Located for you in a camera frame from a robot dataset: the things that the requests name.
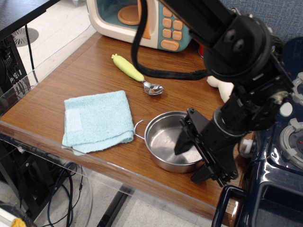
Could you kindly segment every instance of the orange button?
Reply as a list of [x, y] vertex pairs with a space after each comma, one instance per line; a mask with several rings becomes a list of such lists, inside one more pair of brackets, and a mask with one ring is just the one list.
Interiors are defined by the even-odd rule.
[[181, 40], [183, 33], [181, 31], [173, 31], [172, 38], [175, 40]]
[[165, 16], [165, 17], [171, 17], [172, 16], [172, 12], [168, 8], [163, 7], [163, 16]]
[[176, 30], [182, 30], [183, 23], [180, 20], [174, 20], [174, 29]]
[[172, 25], [172, 20], [169, 19], [169, 18], [164, 18], [162, 20], [162, 24], [163, 24], [163, 27], [171, 27]]
[[171, 30], [170, 30], [170, 29], [167, 29], [167, 28], [163, 29], [162, 35], [163, 35], [163, 37], [165, 37], [165, 38], [171, 38]]
[[161, 47], [166, 50], [176, 51], [179, 48], [179, 43], [177, 41], [163, 39], [161, 41]]

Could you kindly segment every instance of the gray tile floor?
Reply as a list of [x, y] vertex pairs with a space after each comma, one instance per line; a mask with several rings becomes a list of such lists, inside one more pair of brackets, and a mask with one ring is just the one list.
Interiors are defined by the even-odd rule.
[[[46, 13], [30, 22], [28, 27], [39, 32], [38, 39], [31, 44], [39, 81], [96, 32], [90, 25], [86, 3], [82, 0], [61, 0], [50, 7]], [[29, 73], [31, 63], [28, 47], [19, 47], [18, 51]], [[120, 182], [88, 169], [86, 172], [87, 177], [83, 179], [79, 203], [73, 210], [72, 226], [75, 227], [85, 226], [88, 218], [87, 226], [96, 227], [121, 185]], [[79, 194], [80, 179], [81, 174], [73, 176], [74, 203]], [[68, 181], [64, 182], [64, 185], [69, 188]], [[0, 183], [0, 200], [19, 206], [15, 194], [3, 183]], [[59, 220], [67, 212], [67, 208], [67, 195], [60, 188], [51, 203], [50, 220], [52, 222]], [[39, 227], [49, 224], [47, 207], [40, 213], [35, 223]], [[208, 227], [210, 225], [211, 221], [208, 219], [138, 190], [127, 198], [113, 223], [116, 227]], [[65, 226], [65, 220], [54, 226]]]

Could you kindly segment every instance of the orange object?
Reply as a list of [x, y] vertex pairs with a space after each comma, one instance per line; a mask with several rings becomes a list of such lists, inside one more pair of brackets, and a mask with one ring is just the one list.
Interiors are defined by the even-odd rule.
[[[140, 0], [138, 0], [138, 14], [139, 14], [139, 20], [141, 20], [142, 7], [141, 7], [141, 1]], [[146, 26], [145, 26], [145, 30], [143, 32], [142, 38], [151, 39], [150, 25], [149, 25], [149, 22], [148, 22], [148, 18], [147, 18], [147, 22], [146, 22]]]
[[171, 27], [172, 26], [172, 20], [171, 19], [169, 19], [169, 18], [164, 18], [163, 20], [162, 20], [162, 25], [163, 25], [163, 27]]
[[181, 31], [173, 31], [172, 38], [175, 40], [181, 40], [183, 33]]
[[174, 29], [176, 30], [182, 30], [183, 28], [183, 23], [180, 20], [174, 20]]
[[162, 30], [162, 35], [165, 38], [171, 38], [171, 33], [172, 33], [171, 30], [167, 29], [167, 28], [165, 28], [165, 29]]
[[177, 41], [163, 39], [161, 41], [161, 47], [163, 47], [166, 50], [176, 51], [179, 48], [179, 43]]
[[120, 22], [126, 25], [138, 25], [140, 22], [138, 5], [126, 6], [120, 9], [118, 12], [118, 19]]
[[11, 224], [11, 227], [27, 227], [27, 226], [23, 220], [21, 220], [20, 218], [16, 218]]
[[163, 7], [163, 15], [166, 16], [166, 17], [171, 17], [172, 12], [168, 8]]

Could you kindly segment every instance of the light blue towel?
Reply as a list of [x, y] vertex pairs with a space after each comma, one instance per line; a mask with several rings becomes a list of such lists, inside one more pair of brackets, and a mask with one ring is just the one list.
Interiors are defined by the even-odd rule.
[[63, 145], [88, 153], [133, 141], [134, 124], [125, 91], [70, 98], [64, 104]]

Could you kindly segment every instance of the black strap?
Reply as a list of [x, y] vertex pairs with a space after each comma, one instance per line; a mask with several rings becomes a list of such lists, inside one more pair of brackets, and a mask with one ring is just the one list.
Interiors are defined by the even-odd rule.
[[133, 41], [132, 45], [132, 61], [136, 69], [138, 69], [142, 74], [149, 76], [149, 77], [155, 77], [155, 78], [163, 78], [163, 79], [184, 79], [184, 80], [198, 80], [202, 79], [204, 77], [210, 76], [210, 74], [207, 72], [207, 70], [198, 70], [193, 72], [173, 72], [173, 71], [164, 71], [164, 70], [154, 70], [147, 68], [143, 65], [141, 65], [137, 58], [138, 58], [138, 50], [140, 46], [140, 41], [143, 35], [143, 32], [145, 30], [146, 22], [147, 22], [147, 3], [146, 0], [141, 0], [142, 5], [142, 16], [141, 21], [139, 23], [139, 27], [136, 33], [136, 36]]

